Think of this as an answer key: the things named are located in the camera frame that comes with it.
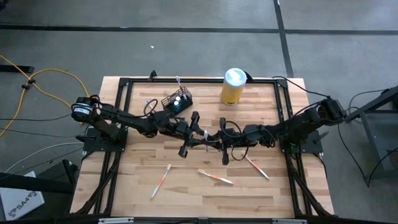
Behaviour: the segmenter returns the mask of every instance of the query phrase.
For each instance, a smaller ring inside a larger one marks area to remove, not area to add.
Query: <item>yellow cup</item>
[[[226,105],[235,105],[238,103],[244,84],[246,84],[246,74],[243,70],[231,68],[226,71],[220,97],[221,102]]]

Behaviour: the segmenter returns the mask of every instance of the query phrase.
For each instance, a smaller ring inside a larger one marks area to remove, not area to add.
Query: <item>gray floor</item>
[[[280,0],[288,29],[398,29],[398,2],[393,0]],[[2,22],[64,24],[79,26],[136,27],[230,27],[277,29],[271,0],[118,0],[51,1],[13,0],[0,13]],[[288,35],[295,77],[305,79],[309,90],[331,95],[347,107],[361,91],[398,84],[398,36]],[[105,75],[222,75],[239,67],[255,77],[286,76],[278,34],[207,34],[145,32],[44,32],[0,30],[0,54],[36,70],[59,68],[78,75],[90,93],[98,93]],[[72,103],[83,95],[78,83],[58,73],[44,73],[38,84]],[[20,74],[0,76],[0,117],[11,118],[17,108]],[[359,97],[361,105],[377,94]],[[309,95],[310,101],[319,100]],[[69,109],[32,89],[28,91],[20,118],[57,117]],[[15,122],[15,130],[71,136],[83,131],[70,118],[53,122]],[[346,218],[398,222],[398,181],[375,180],[368,189],[358,168],[345,151],[336,127],[322,128],[324,160],[335,213]],[[343,124],[348,147],[366,173],[376,161],[370,153],[363,128]],[[7,132],[0,138],[0,170],[43,147],[75,142]],[[59,147],[35,156],[11,173],[78,149]],[[76,164],[81,154],[66,157]],[[41,172],[51,165],[34,168]]]

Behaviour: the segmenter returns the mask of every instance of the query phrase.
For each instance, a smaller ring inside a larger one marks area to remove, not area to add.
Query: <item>small basket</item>
[[[174,101],[176,101],[176,97],[180,97],[180,101],[178,105],[174,105]],[[187,109],[189,106],[193,104],[192,102],[192,94],[185,88],[184,86],[179,88],[175,93],[170,96],[164,98],[162,100],[163,109],[168,111],[169,113],[173,113],[174,115],[178,115],[183,110]]]

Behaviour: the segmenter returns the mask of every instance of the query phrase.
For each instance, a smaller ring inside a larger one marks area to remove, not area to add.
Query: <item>wooden table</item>
[[[104,77],[99,93],[102,102],[114,103],[119,78]],[[304,87],[303,79],[291,80]],[[279,122],[272,85],[246,84],[240,102],[235,106],[226,106],[220,102],[221,84],[186,83],[184,86],[193,95],[193,106],[179,116],[190,121],[192,111],[198,111],[199,124],[209,134],[218,130],[221,117],[237,122],[240,127]],[[159,100],[156,109],[162,110],[161,99],[175,92],[177,88],[177,84],[170,83],[134,84],[129,113],[142,114],[146,101],[153,98]],[[294,113],[308,105],[304,91],[289,84],[289,93]],[[189,150],[188,157],[182,159],[177,154],[182,143],[181,140],[162,135],[147,139],[136,130],[129,130],[126,151],[122,154],[119,166],[112,216],[294,217],[286,162],[278,143],[275,148],[270,149],[256,146],[250,148],[248,153],[270,180],[263,178],[246,160],[234,161],[230,156],[229,164],[223,166],[221,153],[206,153],[203,146]],[[235,153],[236,157],[240,156],[239,151]],[[71,212],[81,208],[98,185],[103,157],[103,152],[96,152],[83,161]],[[304,154],[302,157],[309,189],[326,210],[333,213],[321,162],[311,154]],[[155,198],[150,200],[167,164],[172,164],[172,169]],[[225,177],[235,185],[214,181],[199,174],[197,169]],[[300,208],[304,211],[302,192],[298,186],[297,189]]]

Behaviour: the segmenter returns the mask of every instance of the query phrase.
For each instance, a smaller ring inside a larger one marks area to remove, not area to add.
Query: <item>yellow cable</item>
[[[38,75],[38,74],[40,74],[40,73],[42,73],[42,72],[48,72],[48,71],[61,72],[61,73],[64,73],[64,74],[66,74],[66,75],[70,75],[71,77],[75,78],[75,79],[80,83],[81,87],[83,87],[83,89],[84,89],[85,92],[86,92],[86,96],[87,96],[87,97],[90,96],[90,94],[88,94],[88,91],[87,91],[86,86],[83,84],[83,82],[82,82],[76,75],[74,75],[74,74],[72,74],[72,73],[69,73],[69,72],[66,72],[66,71],[63,71],[63,70],[60,70],[60,69],[56,69],[56,68],[47,68],[47,69],[43,69],[43,70],[41,70],[41,71],[35,72],[33,75],[31,75],[31,76],[29,77],[29,79],[35,77],[36,75]]]
[[[42,72],[48,72],[48,71],[61,72],[61,73],[64,73],[64,74],[66,74],[66,75],[72,76],[73,78],[75,78],[76,80],[79,81],[80,85],[83,87],[84,91],[86,92],[86,96],[87,96],[87,97],[90,96],[90,94],[88,94],[87,88],[86,88],[86,86],[84,85],[84,83],[83,83],[76,75],[74,75],[74,74],[71,74],[71,73],[68,73],[68,72],[66,72],[66,71],[63,71],[63,70],[60,70],[60,69],[56,69],[56,68],[48,68],[48,69],[43,69],[43,70],[41,70],[41,71],[35,72],[35,73],[32,74],[31,76],[28,76],[28,75],[26,75],[26,73],[24,73],[17,65],[15,65],[14,63],[12,63],[12,62],[11,62],[10,60],[8,60],[6,57],[0,55],[0,58],[4,59],[6,62],[8,62],[8,63],[10,63],[12,66],[14,66],[19,72],[21,72],[23,75],[25,75],[25,77],[26,77],[28,80],[30,80],[31,78],[35,77],[36,75],[38,75],[38,74],[40,74],[40,73],[42,73]],[[45,95],[47,95],[47,96],[49,96],[49,97],[52,97],[52,98],[54,98],[54,99],[56,99],[56,100],[59,100],[59,101],[61,101],[62,103],[65,103],[65,104],[70,108],[70,104],[67,103],[65,100],[63,100],[63,99],[61,99],[61,98],[59,98],[59,97],[57,97],[57,96],[51,95],[50,93],[47,93],[47,92],[43,91],[43,90],[40,89],[35,83],[33,83],[33,86],[35,86],[36,89],[39,90],[41,93],[43,93],[43,94],[45,94]],[[19,104],[18,104],[17,112],[15,113],[13,119],[7,124],[7,126],[4,128],[4,130],[0,133],[0,137],[7,131],[7,129],[10,127],[10,125],[14,122],[14,119],[16,119],[16,117],[18,116],[18,114],[19,114],[19,112],[20,112],[20,110],[21,110],[21,107],[22,107],[22,101],[23,101],[24,96],[25,96],[25,91],[26,91],[25,89],[22,90],[21,97],[19,98]]]

